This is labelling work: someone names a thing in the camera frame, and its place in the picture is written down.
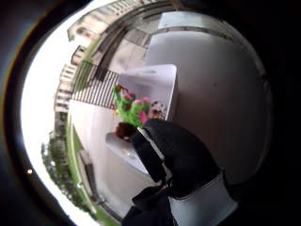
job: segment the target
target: metal fence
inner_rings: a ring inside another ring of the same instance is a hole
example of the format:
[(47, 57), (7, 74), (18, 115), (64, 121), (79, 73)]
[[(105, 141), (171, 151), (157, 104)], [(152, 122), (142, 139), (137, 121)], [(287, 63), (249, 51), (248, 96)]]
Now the metal fence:
[(113, 103), (113, 87), (117, 84), (118, 78), (118, 73), (99, 70), (96, 65), (82, 62), (75, 75), (71, 98), (110, 108)]

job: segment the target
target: lawn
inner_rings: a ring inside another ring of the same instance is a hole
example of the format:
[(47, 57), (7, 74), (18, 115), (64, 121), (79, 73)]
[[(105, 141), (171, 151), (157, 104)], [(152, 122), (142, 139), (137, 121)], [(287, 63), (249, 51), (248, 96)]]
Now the lawn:
[(91, 55), (98, 48), (99, 44), (103, 40), (103, 36), (100, 36), (98, 39), (94, 40), (89, 47), (87, 48), (87, 53), (84, 59), (80, 62), (76, 73), (74, 75), (75, 84), (73, 87), (73, 91), (80, 91), (87, 87), (87, 77), (91, 72), (92, 67), (96, 67), (91, 58)]
[[(68, 152), (68, 160), (69, 167), (71, 170), (71, 177), (76, 185), (82, 184), (82, 176), (79, 170), (79, 163), (77, 159), (77, 153), (83, 150), (83, 145), (75, 131), (75, 128), (71, 122), (71, 116), (68, 117), (67, 122), (67, 152)], [(93, 202), (87, 194), (87, 190), (85, 186), (81, 186), (78, 188), (78, 192), (82, 199), (87, 204), (88, 208), (95, 214), (97, 220), (104, 223), (105, 226), (118, 226), (108, 214), (104, 212), (104, 210), (98, 206), (95, 202)]]

